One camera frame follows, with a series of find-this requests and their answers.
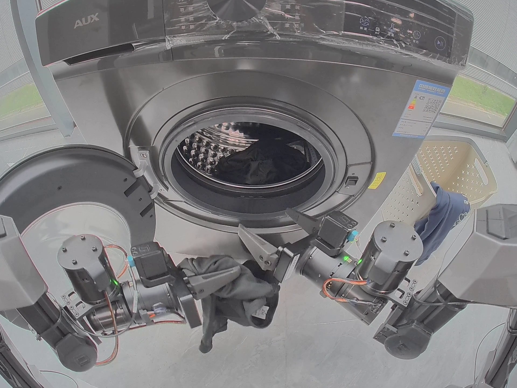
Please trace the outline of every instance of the plastic wrap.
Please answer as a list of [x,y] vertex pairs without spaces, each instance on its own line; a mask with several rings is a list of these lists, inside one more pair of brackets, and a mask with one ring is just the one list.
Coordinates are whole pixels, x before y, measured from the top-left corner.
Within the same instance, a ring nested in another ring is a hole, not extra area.
[[305,40],[464,66],[470,46],[470,13],[446,0],[266,0],[253,18],[241,22],[217,17],[207,0],[163,0],[163,8],[169,48],[237,37]]

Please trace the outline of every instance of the aux logo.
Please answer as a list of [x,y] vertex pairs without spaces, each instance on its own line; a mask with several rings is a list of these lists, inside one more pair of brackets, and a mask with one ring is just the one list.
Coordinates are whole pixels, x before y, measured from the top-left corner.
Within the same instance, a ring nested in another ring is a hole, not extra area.
[[89,15],[87,18],[83,17],[82,19],[76,20],[74,29],[76,27],[86,26],[87,24],[98,21],[99,18],[97,16],[99,16],[99,13],[95,13],[94,15]]

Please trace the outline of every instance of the black garment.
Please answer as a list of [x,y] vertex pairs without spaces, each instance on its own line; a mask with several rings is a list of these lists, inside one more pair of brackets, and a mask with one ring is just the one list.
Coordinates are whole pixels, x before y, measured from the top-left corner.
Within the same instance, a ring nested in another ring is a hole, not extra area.
[[216,165],[218,178],[241,185],[281,183],[308,168],[302,152],[274,139],[256,141],[243,151],[221,158]]
[[[212,255],[184,259],[178,264],[178,268],[190,276],[218,272],[238,265],[230,256]],[[201,300],[203,338],[199,350],[203,353],[210,352],[213,336],[226,331],[228,319],[245,327],[268,327],[278,306],[279,291],[278,282],[273,278],[267,279],[266,272],[256,262],[245,262],[240,266],[239,277]],[[268,307],[265,319],[254,316],[263,306]]]

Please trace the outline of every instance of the energy label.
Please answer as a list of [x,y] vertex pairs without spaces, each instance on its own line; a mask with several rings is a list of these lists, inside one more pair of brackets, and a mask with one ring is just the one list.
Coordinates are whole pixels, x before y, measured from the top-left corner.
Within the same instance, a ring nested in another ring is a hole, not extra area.
[[393,136],[425,138],[449,92],[446,86],[417,80]]

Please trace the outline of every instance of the grass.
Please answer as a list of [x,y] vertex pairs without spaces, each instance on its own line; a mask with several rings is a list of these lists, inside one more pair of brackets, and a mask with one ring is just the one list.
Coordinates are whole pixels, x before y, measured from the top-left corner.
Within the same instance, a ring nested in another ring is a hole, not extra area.
[[507,116],[515,105],[513,98],[463,76],[456,77],[449,97],[452,101],[456,100],[502,116]]
[[29,83],[0,98],[0,119],[42,104],[36,85]]

